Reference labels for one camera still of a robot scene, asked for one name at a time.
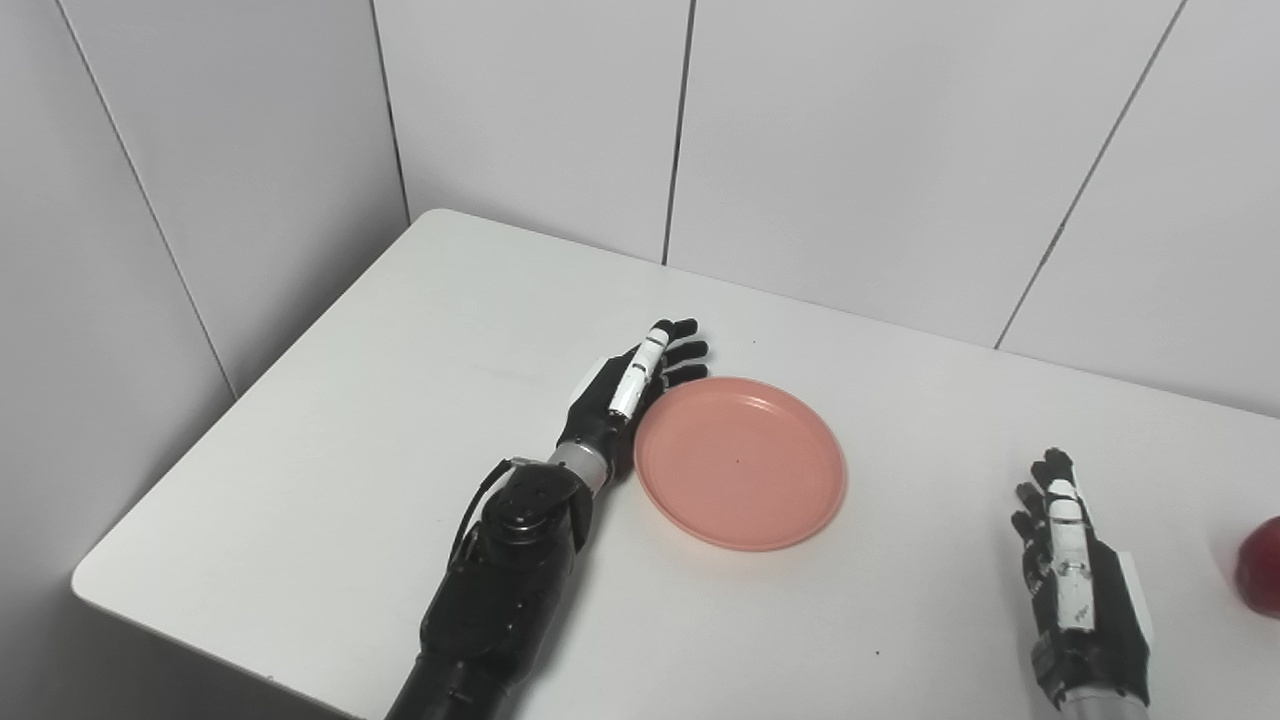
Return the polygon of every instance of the pink plate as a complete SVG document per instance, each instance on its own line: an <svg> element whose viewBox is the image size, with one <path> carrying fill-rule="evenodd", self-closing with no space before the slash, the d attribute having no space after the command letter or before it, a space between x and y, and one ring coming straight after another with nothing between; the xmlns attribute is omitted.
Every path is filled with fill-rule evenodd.
<svg viewBox="0 0 1280 720"><path fill-rule="evenodd" d="M672 523L733 550L777 550L820 530L845 495L845 461L808 405L742 378L676 387L636 433L636 471Z"/></svg>

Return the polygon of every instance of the white table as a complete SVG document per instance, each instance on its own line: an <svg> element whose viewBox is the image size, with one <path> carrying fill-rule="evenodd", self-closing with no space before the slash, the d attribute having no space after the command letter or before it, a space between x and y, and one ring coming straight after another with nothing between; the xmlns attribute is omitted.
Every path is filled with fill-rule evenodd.
<svg viewBox="0 0 1280 720"><path fill-rule="evenodd" d="M108 534L87 602L380 719L476 483L545 456L600 355L695 315L716 374L840 438L849 492L742 553L603 493L521 719L1053 717L1009 525L1044 447L1075 459L1156 624L1153 714L1271 719L1280 623L1229 577L1280 514L1280 421L451 211L424 215Z"/></svg>

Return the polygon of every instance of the robotic arm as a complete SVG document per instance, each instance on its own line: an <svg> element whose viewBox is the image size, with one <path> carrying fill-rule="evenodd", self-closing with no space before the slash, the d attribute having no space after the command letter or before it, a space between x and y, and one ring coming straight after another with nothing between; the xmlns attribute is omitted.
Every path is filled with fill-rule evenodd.
<svg viewBox="0 0 1280 720"><path fill-rule="evenodd" d="M707 377L707 343L685 342L696 332L691 319L660 320L640 345L605 361L570 406L545 462L503 460L480 484L387 720L489 720L529 676L590 533L594 497L630 470L640 418L669 387Z"/></svg>
<svg viewBox="0 0 1280 720"><path fill-rule="evenodd" d="M1032 477L1012 523L1039 630L1036 680L1069 720L1147 720L1148 647L1120 560L1094 536L1065 452L1044 451Z"/></svg>

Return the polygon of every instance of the apple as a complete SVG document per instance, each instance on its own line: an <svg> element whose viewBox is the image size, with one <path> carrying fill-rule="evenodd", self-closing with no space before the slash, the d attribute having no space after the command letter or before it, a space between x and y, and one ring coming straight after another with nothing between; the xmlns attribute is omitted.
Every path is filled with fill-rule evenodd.
<svg viewBox="0 0 1280 720"><path fill-rule="evenodd" d="M1280 619L1280 518L1262 523L1240 543L1235 587L1252 610Z"/></svg>

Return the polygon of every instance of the black cable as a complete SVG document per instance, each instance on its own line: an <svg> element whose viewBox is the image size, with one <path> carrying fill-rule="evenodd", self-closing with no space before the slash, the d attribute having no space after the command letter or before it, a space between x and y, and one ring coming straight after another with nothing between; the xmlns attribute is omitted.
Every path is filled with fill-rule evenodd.
<svg viewBox="0 0 1280 720"><path fill-rule="evenodd" d="M480 482L480 488L476 489L475 497L471 498L471 505L467 505L467 511L462 515L462 523L458 525L458 534L453 536L453 550L449 551L449 565L453 565L453 562L458 559L458 551L462 550L462 538L467 537L467 525L471 524L471 515L475 514L476 506L480 505L480 498L484 497L484 493L489 492L489 488L492 488L499 478L507 474L511 465L511 459L498 462L498 466L495 466L493 471Z"/></svg>

